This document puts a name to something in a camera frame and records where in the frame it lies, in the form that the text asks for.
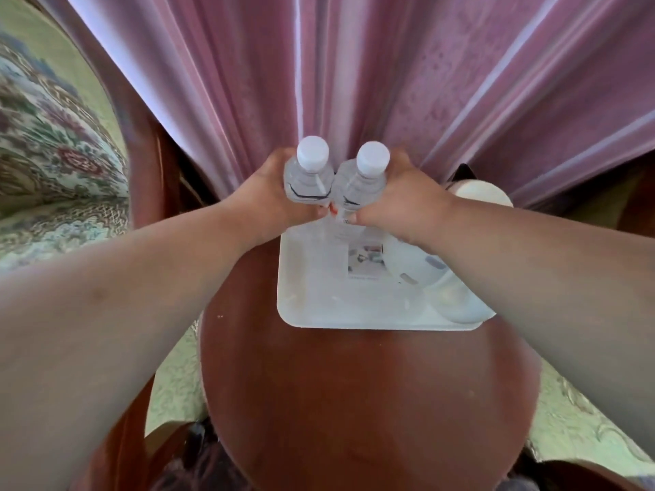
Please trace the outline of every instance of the white bottle cap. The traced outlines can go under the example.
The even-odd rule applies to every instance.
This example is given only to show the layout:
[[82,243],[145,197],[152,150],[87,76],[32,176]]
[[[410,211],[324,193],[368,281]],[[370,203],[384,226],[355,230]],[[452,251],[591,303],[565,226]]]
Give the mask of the white bottle cap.
[[298,143],[296,155],[300,166],[307,172],[315,174],[327,164],[330,149],[323,138],[307,136]]
[[357,170],[365,177],[378,177],[389,165],[389,149],[379,141],[364,143],[357,152]]

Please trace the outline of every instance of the wooden table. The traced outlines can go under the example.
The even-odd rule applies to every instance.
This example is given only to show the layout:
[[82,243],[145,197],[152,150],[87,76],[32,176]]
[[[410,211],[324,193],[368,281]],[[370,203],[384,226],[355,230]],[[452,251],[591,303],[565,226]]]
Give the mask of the wooden table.
[[473,332],[297,329],[276,309],[279,240],[203,315],[209,415],[269,490],[490,490],[536,407],[540,359],[501,319]]

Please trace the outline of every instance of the floral fabric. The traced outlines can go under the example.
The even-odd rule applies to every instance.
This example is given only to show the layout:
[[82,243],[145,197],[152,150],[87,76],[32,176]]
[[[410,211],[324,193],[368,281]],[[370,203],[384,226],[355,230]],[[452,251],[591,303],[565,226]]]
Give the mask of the floral fabric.
[[127,196],[126,160],[93,112],[0,32],[0,217],[65,199]]
[[127,231],[126,198],[74,199],[0,220],[0,274]]

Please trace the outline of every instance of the forearm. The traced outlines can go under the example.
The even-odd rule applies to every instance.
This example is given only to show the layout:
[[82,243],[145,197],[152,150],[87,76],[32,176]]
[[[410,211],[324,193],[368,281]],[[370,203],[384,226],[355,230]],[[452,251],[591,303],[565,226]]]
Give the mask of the forearm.
[[68,486],[248,248],[244,227],[219,204],[0,280],[0,487]]
[[655,240],[471,200],[447,204],[435,208],[424,246],[655,455]]

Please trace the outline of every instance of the white container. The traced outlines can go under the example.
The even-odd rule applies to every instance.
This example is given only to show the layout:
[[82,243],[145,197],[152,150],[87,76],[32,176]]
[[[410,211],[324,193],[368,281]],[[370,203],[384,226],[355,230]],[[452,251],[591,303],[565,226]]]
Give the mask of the white container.
[[384,171],[389,165],[389,149],[378,141],[364,143],[357,157],[339,166],[332,187],[332,201],[336,207],[334,236],[352,241],[364,228],[348,223],[348,217],[370,205],[382,195],[387,185]]
[[334,170],[330,149],[321,137],[307,136],[298,143],[297,154],[284,164],[284,192],[296,203],[330,204]]

